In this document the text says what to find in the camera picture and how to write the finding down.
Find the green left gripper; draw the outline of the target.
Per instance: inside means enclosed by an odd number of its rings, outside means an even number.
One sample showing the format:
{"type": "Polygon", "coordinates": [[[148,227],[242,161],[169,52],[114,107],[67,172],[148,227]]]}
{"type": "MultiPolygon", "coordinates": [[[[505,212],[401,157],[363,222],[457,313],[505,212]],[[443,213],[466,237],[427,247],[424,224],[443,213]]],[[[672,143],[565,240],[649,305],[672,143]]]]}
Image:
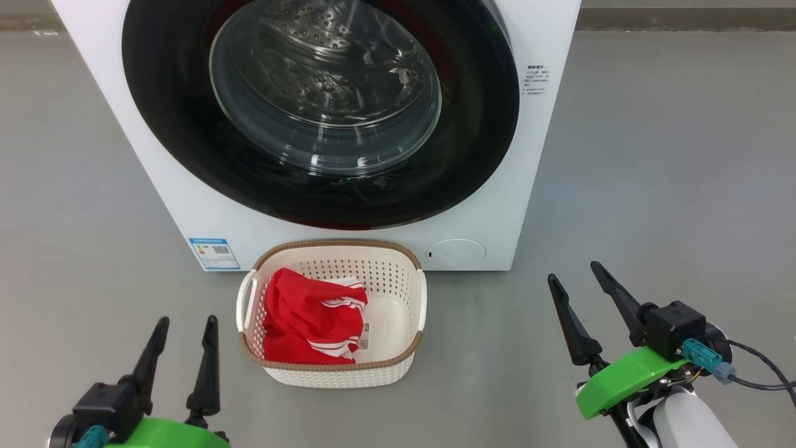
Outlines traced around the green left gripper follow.
{"type": "MultiPolygon", "coordinates": [[[[161,317],[151,333],[131,374],[123,375],[119,385],[134,389],[134,408],[145,415],[153,410],[152,388],[157,361],[170,328],[170,318],[161,317]]],[[[171,419],[143,419],[125,442],[109,442],[108,447],[230,447],[231,444],[208,430],[207,416],[221,411],[221,375],[218,320],[207,318],[201,339],[203,355],[193,392],[188,395],[187,424],[171,419]]]]}

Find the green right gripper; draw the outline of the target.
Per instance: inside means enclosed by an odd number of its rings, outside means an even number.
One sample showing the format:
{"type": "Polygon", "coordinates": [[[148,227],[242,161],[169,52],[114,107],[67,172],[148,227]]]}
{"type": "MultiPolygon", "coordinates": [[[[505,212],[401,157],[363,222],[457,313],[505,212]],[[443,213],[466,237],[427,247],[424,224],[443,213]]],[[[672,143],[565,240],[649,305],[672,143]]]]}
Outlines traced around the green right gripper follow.
{"type": "Polygon", "coordinates": [[[583,419],[608,413],[628,399],[657,397],[669,388],[691,382],[691,374],[683,370],[687,364],[709,370],[709,348],[706,345],[685,345],[677,349],[673,362],[662,358],[651,348],[639,348],[642,346],[642,323],[637,318],[640,303],[599,261],[592,261],[590,267],[601,289],[619,311],[629,331],[629,342],[637,349],[614,363],[603,362],[601,345],[590,337],[573,311],[569,295],[557,275],[548,275],[548,287],[570,360],[575,366],[592,368],[590,379],[579,387],[575,395],[583,419]]]}

